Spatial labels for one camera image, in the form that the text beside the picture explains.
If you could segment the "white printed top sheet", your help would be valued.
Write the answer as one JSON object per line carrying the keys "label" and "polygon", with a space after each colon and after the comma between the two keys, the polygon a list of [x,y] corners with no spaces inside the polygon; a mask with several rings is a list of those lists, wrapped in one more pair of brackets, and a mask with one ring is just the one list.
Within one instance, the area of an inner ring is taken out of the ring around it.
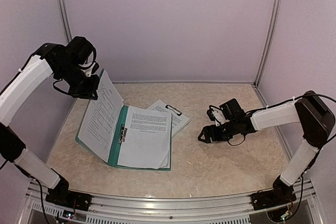
{"label": "white printed top sheet", "polygon": [[171,169],[170,112],[127,107],[117,166],[132,169]]}

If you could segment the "white Chinese agreement sheet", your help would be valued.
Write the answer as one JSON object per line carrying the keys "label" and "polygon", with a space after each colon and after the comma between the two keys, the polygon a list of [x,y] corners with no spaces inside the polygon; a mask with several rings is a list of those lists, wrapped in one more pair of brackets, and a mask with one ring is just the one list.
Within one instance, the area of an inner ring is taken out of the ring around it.
{"label": "white Chinese agreement sheet", "polygon": [[106,70],[100,74],[97,100],[88,103],[76,135],[76,142],[96,157],[108,162],[123,98]]}

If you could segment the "green file folder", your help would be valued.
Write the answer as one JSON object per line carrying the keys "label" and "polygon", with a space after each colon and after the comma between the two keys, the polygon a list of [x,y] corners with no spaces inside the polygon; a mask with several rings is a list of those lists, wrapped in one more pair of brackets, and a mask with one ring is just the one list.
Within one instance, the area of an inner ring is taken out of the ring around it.
{"label": "green file folder", "polygon": [[124,100],[123,100],[123,108],[121,109],[119,119],[117,122],[117,127],[115,129],[114,137],[113,137],[113,142],[110,150],[110,156],[109,160],[106,163],[107,165],[111,167],[116,167],[116,168],[125,168],[125,169],[132,169],[132,168],[126,168],[126,167],[119,167],[117,166],[117,161],[119,157],[119,150],[120,150],[120,145],[118,143],[118,138],[119,138],[119,131],[120,131],[120,126],[121,124],[125,123],[125,117],[127,113],[127,107],[130,105],[125,105]]}

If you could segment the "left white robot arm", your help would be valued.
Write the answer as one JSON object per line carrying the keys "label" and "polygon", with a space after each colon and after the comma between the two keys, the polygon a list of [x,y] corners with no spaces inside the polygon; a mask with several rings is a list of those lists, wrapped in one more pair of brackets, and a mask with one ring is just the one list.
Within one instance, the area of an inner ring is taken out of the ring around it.
{"label": "left white robot arm", "polygon": [[60,185],[60,175],[28,150],[9,125],[29,96],[49,77],[65,81],[68,96],[97,100],[100,78],[95,74],[99,69],[96,58],[96,48],[85,37],[76,36],[66,46],[45,43],[1,91],[1,156],[53,189],[53,197],[64,206],[73,201],[72,191]]}

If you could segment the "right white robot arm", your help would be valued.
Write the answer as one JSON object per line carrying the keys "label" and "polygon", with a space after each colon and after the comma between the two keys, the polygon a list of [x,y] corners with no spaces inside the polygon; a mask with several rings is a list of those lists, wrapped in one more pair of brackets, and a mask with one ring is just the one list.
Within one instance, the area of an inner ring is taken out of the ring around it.
{"label": "right white robot arm", "polygon": [[275,127],[291,154],[288,166],[279,175],[280,183],[269,192],[273,205],[289,196],[289,189],[315,163],[326,144],[335,139],[335,99],[312,90],[303,95],[250,111],[244,111],[236,99],[220,106],[210,105],[207,115],[212,125],[203,127],[198,140],[229,143],[234,136],[260,132]]}

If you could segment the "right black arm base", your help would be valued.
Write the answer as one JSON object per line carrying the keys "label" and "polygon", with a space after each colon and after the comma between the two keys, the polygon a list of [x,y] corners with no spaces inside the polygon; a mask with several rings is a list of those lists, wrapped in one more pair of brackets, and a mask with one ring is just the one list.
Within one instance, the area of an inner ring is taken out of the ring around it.
{"label": "right black arm base", "polygon": [[295,201],[293,185],[286,185],[280,177],[273,182],[272,189],[257,191],[250,196],[254,210],[280,206]]}

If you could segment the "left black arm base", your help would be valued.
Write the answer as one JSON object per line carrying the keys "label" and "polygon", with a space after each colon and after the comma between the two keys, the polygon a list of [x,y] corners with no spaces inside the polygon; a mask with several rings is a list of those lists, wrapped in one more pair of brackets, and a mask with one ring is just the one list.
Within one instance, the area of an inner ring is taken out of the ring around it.
{"label": "left black arm base", "polygon": [[48,188],[46,201],[58,206],[74,210],[88,211],[92,196],[87,193],[69,190],[68,181],[58,174],[60,181],[54,189]]}

